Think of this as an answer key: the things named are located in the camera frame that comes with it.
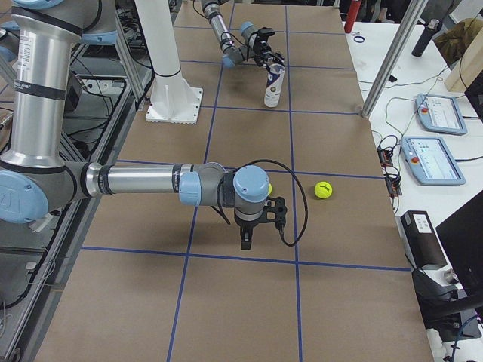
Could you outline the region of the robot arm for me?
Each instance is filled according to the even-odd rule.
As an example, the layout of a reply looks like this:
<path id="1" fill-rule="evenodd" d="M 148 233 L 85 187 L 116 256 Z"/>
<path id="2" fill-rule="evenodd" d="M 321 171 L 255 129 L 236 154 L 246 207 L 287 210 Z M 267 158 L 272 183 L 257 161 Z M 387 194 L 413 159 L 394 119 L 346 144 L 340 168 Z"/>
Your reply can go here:
<path id="1" fill-rule="evenodd" d="M 60 157 L 71 49 L 115 43 L 113 1 L 15 1 L 20 28 L 11 145 L 1 156 L 1 218 L 28 223 L 84 198 L 173 192 L 183 204 L 234 210 L 241 248 L 268 222 L 269 178 L 256 166 L 229 173 L 217 163 L 116 167 Z"/>
<path id="2" fill-rule="evenodd" d="M 257 28 L 252 22 L 244 22 L 240 33 L 243 38 L 241 45 L 235 45 L 236 37 L 228 30 L 220 6 L 226 1 L 201 1 L 205 18 L 214 31 L 215 37 L 223 53 L 223 64 L 232 68 L 245 61 L 253 60 L 257 66 L 268 69 L 272 64 L 283 66 L 283 54 L 274 51 L 269 45 L 269 38 L 275 35 L 270 27 Z"/>

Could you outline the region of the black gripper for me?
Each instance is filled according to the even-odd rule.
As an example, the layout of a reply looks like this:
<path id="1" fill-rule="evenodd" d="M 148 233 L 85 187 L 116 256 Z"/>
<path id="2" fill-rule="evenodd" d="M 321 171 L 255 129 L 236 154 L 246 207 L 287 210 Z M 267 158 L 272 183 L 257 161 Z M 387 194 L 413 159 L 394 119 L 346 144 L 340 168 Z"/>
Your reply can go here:
<path id="1" fill-rule="evenodd" d="M 269 69 L 274 59 L 275 64 L 285 68 L 285 58 L 283 54 L 280 52 L 275 52 L 274 55 L 268 42 L 255 41 L 253 51 L 254 61 L 257 65 L 263 65 L 265 69 Z"/>
<path id="2" fill-rule="evenodd" d="M 240 218 L 238 215 L 235 215 L 235 222 L 240 228 L 240 235 L 241 235 L 241 249 L 242 250 L 250 250 L 251 248 L 251 233 L 253 232 L 254 228 L 263 223 L 262 217 L 253 220 L 245 220 Z"/>

